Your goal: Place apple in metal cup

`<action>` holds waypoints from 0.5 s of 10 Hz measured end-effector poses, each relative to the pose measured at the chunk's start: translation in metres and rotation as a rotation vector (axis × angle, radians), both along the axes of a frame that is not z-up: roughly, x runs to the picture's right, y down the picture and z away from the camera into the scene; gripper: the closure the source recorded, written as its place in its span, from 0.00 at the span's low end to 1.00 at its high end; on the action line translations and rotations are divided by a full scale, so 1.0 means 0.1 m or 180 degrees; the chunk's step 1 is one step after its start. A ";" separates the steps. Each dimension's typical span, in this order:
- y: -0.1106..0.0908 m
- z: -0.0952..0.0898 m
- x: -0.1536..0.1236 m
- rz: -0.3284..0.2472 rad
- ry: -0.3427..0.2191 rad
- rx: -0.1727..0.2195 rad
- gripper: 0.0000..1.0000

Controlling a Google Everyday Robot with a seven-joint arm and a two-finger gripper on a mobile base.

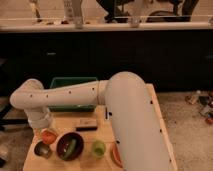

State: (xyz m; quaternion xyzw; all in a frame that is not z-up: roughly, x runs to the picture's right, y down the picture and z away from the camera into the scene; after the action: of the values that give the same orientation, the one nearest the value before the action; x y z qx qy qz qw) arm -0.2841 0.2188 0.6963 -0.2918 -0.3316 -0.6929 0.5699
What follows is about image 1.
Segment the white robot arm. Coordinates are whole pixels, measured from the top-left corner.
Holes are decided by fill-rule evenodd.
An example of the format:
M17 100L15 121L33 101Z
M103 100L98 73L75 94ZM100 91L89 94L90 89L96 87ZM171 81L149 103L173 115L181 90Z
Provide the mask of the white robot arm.
M49 106L104 105L110 116L125 171L176 171L171 143L144 80L119 72L108 80L46 89L26 80L10 96L12 106L26 112L33 128L50 125Z

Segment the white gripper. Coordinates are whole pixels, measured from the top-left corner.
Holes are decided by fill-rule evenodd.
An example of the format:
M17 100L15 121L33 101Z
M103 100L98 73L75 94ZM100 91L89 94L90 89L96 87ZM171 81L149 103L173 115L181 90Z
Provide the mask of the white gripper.
M33 130L34 136L37 139L42 139L40 129L48 128L51 125L52 120L53 120L53 117L51 115L47 115L40 120L30 120L29 121L29 125L34 129ZM49 128L49 131L56 135L59 135L58 130L55 128Z

